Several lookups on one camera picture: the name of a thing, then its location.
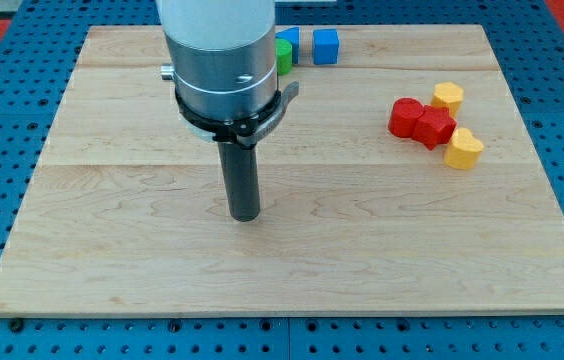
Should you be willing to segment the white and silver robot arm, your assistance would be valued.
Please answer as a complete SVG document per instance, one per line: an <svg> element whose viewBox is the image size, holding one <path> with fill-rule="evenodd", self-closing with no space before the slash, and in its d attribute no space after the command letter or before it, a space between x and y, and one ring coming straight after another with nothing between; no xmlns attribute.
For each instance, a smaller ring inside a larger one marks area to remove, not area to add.
<svg viewBox="0 0 564 360"><path fill-rule="evenodd" d="M273 0L160 0L181 115L216 141L252 135L279 102Z"/></svg>

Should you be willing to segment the blue block behind arm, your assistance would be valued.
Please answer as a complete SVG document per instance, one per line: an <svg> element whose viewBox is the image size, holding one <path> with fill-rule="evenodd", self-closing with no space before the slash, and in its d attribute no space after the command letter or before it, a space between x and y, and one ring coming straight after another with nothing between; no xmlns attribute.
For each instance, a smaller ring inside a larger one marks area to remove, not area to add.
<svg viewBox="0 0 564 360"><path fill-rule="evenodd" d="M299 61L300 53L300 28L290 27L285 30L278 31L276 37L279 39L287 40L292 47L292 63L297 64Z"/></svg>

